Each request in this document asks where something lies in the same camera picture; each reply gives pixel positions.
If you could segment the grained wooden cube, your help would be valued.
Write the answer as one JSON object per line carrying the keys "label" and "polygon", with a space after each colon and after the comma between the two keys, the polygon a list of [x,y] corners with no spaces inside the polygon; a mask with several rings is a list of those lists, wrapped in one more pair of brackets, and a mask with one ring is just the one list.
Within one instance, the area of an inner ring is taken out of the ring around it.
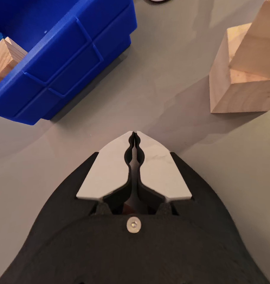
{"label": "grained wooden cube", "polygon": [[27,55],[22,47],[11,38],[0,41],[0,82]]}

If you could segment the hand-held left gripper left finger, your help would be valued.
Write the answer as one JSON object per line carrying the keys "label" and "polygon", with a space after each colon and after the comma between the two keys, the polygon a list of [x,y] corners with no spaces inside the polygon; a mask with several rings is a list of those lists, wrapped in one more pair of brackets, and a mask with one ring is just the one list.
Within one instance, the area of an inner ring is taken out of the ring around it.
{"label": "hand-held left gripper left finger", "polygon": [[97,154],[76,198],[108,204],[111,211],[123,207],[132,193],[134,132],[128,131],[105,145]]}

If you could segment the blue plastic bin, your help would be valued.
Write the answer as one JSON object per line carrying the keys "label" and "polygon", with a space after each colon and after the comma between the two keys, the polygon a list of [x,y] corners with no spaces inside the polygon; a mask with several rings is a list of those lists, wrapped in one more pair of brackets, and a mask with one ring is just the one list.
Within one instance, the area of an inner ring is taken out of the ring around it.
{"label": "blue plastic bin", "polygon": [[0,82],[0,117],[50,120],[131,44],[132,0],[0,1],[0,33],[27,54]]}

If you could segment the large plain wooden cube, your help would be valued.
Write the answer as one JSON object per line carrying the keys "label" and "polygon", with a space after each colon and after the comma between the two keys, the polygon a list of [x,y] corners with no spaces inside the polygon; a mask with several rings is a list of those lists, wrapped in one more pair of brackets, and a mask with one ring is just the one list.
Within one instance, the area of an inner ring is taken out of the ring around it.
{"label": "large plain wooden cube", "polygon": [[270,110],[270,79],[229,68],[251,23],[230,27],[224,34],[209,73],[211,113]]}

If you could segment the medium plain wooden cube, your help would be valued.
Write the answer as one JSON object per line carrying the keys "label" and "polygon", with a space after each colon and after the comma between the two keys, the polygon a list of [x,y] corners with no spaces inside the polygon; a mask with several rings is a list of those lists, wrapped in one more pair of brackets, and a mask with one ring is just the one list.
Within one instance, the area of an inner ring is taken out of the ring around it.
{"label": "medium plain wooden cube", "polygon": [[263,2],[229,67],[270,78],[270,0]]}

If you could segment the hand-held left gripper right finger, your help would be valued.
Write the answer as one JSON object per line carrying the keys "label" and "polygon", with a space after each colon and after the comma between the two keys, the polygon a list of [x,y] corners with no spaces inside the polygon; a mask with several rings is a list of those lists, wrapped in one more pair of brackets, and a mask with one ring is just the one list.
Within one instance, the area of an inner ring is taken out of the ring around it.
{"label": "hand-held left gripper right finger", "polygon": [[171,152],[160,142],[141,131],[135,133],[137,161],[137,194],[151,211],[161,204],[186,201],[192,194]]}

